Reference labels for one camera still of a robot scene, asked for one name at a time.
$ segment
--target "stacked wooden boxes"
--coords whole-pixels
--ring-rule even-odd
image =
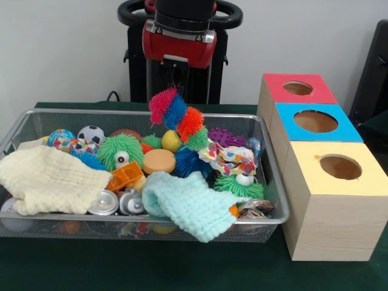
[[[262,117],[290,204],[295,261],[367,261],[388,220],[388,177],[319,75],[264,74]]]

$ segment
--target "metal can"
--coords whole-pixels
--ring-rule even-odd
[[[127,193],[120,197],[120,212],[123,215],[137,215],[144,212],[141,195],[134,189],[126,189]]]
[[[119,208],[119,198],[109,190],[103,190],[93,201],[88,212],[93,215],[112,215]]]

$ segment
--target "metal basket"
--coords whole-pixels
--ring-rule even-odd
[[[220,127],[245,138],[256,137],[264,141],[261,167],[256,178],[267,184],[265,197],[273,203],[270,218],[238,219],[231,228],[213,241],[266,242],[278,224],[289,217],[289,207],[273,154],[266,126],[253,115],[204,114],[207,128]],[[56,129],[79,132],[84,126],[96,125],[108,136],[117,129],[133,129],[142,136],[156,133],[162,136],[163,125],[150,128],[149,112],[116,112],[96,110],[34,109],[22,114],[0,145],[0,159],[18,148],[21,142],[49,135]],[[7,191],[0,186],[0,205]],[[94,238],[94,239],[149,239],[171,241],[195,241],[169,219],[143,216],[95,216],[68,214],[38,214],[20,216],[17,213],[0,213],[0,219],[32,219],[31,228],[12,232],[0,223],[0,236],[28,238]],[[63,231],[64,221],[79,221],[76,234]]]

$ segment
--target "black cable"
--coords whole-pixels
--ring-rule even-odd
[[[107,101],[110,101],[110,97],[112,97],[112,95],[115,95],[116,99],[117,99],[117,102],[120,102],[120,97],[119,97],[119,95],[117,94],[116,91],[112,91],[112,92],[109,93]]]

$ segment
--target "blue spiky ball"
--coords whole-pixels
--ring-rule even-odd
[[[177,93],[164,115],[164,125],[170,130],[175,130],[176,126],[183,119],[186,110],[186,103],[184,102],[182,96]]]
[[[80,152],[77,150],[72,150],[71,152],[72,156],[75,156],[76,158],[79,158],[81,162],[83,162],[88,167],[95,169],[95,170],[103,170],[106,171],[107,167],[98,160],[97,156],[88,153],[88,152]]]
[[[184,145],[179,147],[175,154],[175,160],[175,175],[180,178],[186,178],[191,173],[200,171],[206,179],[213,172],[212,167],[201,160],[197,152],[188,149]]]

